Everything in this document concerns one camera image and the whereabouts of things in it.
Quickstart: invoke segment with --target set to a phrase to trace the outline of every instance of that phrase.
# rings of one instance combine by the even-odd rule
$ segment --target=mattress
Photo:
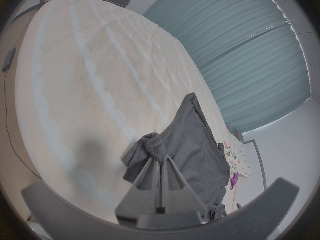
[[[142,135],[162,132],[191,92],[215,140],[230,141],[183,45],[143,16],[101,0],[47,2],[18,56],[16,110],[32,162],[67,201],[114,223],[131,186],[121,158]],[[227,186],[227,213],[233,199]]]

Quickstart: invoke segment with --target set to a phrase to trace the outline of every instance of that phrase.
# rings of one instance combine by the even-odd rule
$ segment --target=pink cloth
[[[237,183],[238,177],[239,177],[238,171],[234,172],[232,178],[230,179],[230,189],[231,190],[233,189],[233,187]]]
[[[228,148],[230,148],[230,144],[229,144],[227,141],[224,141],[224,147],[225,147],[226,149],[228,149]]]

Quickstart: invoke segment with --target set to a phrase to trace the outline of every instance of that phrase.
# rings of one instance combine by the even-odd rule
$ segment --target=bed
[[[131,184],[124,154],[162,132],[194,92],[217,142],[220,110],[183,45],[145,17],[101,0],[52,0],[18,56],[15,102],[26,150],[43,180],[78,208],[118,223]],[[223,203],[234,210],[235,188]]]

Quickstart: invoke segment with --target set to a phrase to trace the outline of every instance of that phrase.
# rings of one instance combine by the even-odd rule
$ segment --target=curtain
[[[300,44],[272,0],[157,0],[144,16],[184,45],[231,131],[273,122],[311,96]]]

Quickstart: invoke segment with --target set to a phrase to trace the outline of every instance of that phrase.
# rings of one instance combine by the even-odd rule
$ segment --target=black cord
[[[14,46],[16,46],[18,40],[22,37],[22,34],[23,32],[26,30],[26,27],[28,26],[28,24],[30,23],[32,19],[32,14],[30,16],[30,20],[29,22],[26,24],[26,26],[24,27],[22,33],[21,33],[21,36],[17,39],[17,41],[14,43]],[[11,147],[12,147],[12,150],[14,151],[14,153],[16,154],[16,156],[19,158],[19,160],[24,164],[24,166],[26,166],[26,168],[29,169],[30,172],[32,172],[38,179],[41,179],[37,174],[35,174],[23,161],[22,159],[18,156],[17,152],[14,150],[14,147],[12,146],[12,142],[11,142],[11,138],[10,138],[10,134],[9,134],[9,131],[8,131],[8,126],[7,126],[7,104],[6,104],[6,78],[7,78],[7,73],[8,73],[9,70],[6,71],[5,73],[5,77],[4,77],[4,84],[3,84],[3,92],[4,92],[4,106],[5,106],[5,128],[7,130],[7,134],[8,134],[8,137],[9,137],[9,141],[10,141],[10,144],[11,144]]]

